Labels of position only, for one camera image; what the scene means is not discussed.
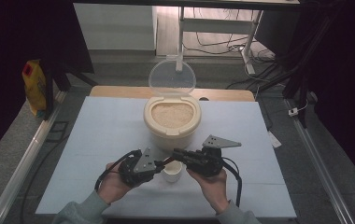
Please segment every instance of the person's hand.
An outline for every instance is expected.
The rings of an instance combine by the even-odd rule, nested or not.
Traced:
[[[114,162],[109,163],[106,166],[108,169]],[[113,203],[121,199],[131,188],[124,184],[120,175],[113,172],[119,171],[119,164],[113,168],[112,172],[108,173],[102,181],[102,184],[98,190],[99,197],[101,197],[105,203]]]
[[[226,171],[221,169],[218,175],[212,177],[204,177],[190,169],[187,169],[187,172],[200,184],[201,190],[210,206],[212,206],[217,214],[222,213],[229,204],[226,195]]]

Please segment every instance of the white wall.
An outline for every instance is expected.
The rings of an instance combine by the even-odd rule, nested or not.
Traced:
[[[74,6],[88,49],[155,49],[156,7]]]

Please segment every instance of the white table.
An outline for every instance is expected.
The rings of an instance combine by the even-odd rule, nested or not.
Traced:
[[[126,152],[155,146],[143,121],[146,99],[87,97],[64,152],[38,206],[37,214],[56,214],[67,203],[81,203],[108,162]],[[242,143],[222,155],[236,162],[243,179],[241,209],[257,217],[296,217],[257,103],[200,102],[202,121],[187,149],[201,149],[210,135]],[[228,173],[228,198],[237,183]],[[175,184],[161,175],[113,203],[105,217],[209,218],[214,211],[198,184],[184,171]]]

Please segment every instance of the sleeve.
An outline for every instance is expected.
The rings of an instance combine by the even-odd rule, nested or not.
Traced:
[[[101,224],[103,223],[102,212],[108,208],[106,204],[94,190],[83,203],[68,203],[59,212],[52,224]]]
[[[221,214],[216,215],[221,224],[261,224],[252,211],[241,211],[233,201]]]

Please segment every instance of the transparent lid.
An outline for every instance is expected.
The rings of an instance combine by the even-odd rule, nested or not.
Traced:
[[[149,86],[159,95],[189,94],[195,89],[195,74],[192,68],[180,60],[164,60],[150,72]]]

